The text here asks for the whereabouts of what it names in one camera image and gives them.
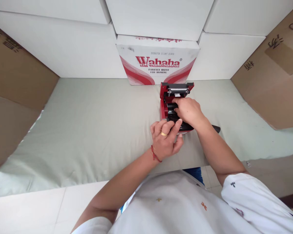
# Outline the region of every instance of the person's right hand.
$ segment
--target person's right hand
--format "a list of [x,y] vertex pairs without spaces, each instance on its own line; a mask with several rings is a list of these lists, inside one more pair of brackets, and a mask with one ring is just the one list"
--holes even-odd
[[201,111],[200,104],[189,97],[174,98],[173,103],[177,103],[178,108],[175,108],[177,115],[186,123],[195,128],[201,123],[208,123],[207,118]]

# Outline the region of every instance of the brown cardboard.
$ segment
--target brown cardboard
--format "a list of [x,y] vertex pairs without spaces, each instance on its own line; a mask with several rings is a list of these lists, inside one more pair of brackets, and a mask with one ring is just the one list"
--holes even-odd
[[39,110],[0,97],[0,166],[40,115]]
[[293,127],[293,10],[231,80],[274,129]]
[[0,30],[0,166],[37,120],[58,78]]
[[42,110],[58,78],[0,30],[0,97]]

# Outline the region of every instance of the red wave design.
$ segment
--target red wave design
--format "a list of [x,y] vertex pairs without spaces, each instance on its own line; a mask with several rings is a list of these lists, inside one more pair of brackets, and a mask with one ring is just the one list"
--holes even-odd
[[178,71],[175,71],[174,73],[170,74],[164,80],[164,82],[167,82],[170,84],[184,83],[188,78],[188,75],[191,71],[191,68],[192,68],[194,62],[195,62],[195,59],[191,63],[189,63],[187,66],[185,66],[184,68],[179,69]]
[[120,59],[124,66],[127,77],[129,81],[133,83],[133,85],[154,85],[155,84],[154,80],[149,74],[132,66],[121,56],[120,56]]

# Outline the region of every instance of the red string bracelet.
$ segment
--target red string bracelet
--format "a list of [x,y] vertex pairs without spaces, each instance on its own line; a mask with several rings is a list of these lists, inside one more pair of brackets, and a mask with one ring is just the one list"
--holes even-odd
[[153,145],[151,145],[151,151],[152,151],[152,154],[153,154],[153,160],[157,159],[157,161],[159,161],[160,163],[162,162],[154,153],[153,151]]

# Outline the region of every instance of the cardboard box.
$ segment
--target cardboard box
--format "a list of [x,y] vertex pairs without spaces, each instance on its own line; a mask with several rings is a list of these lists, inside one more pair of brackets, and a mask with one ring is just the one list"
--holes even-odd
[[214,0],[106,0],[117,34],[198,41]]
[[0,11],[0,28],[60,77],[127,78],[111,23]]
[[40,115],[58,78],[0,30],[0,166]]
[[105,0],[0,0],[0,11],[101,24],[111,21]]
[[188,80],[231,79],[264,39],[263,36],[203,32],[200,52]]
[[182,84],[199,52],[195,41],[118,35],[116,43],[131,85]]
[[271,127],[293,127],[293,10],[231,80]]
[[293,0],[215,0],[207,33],[267,36],[293,10]]

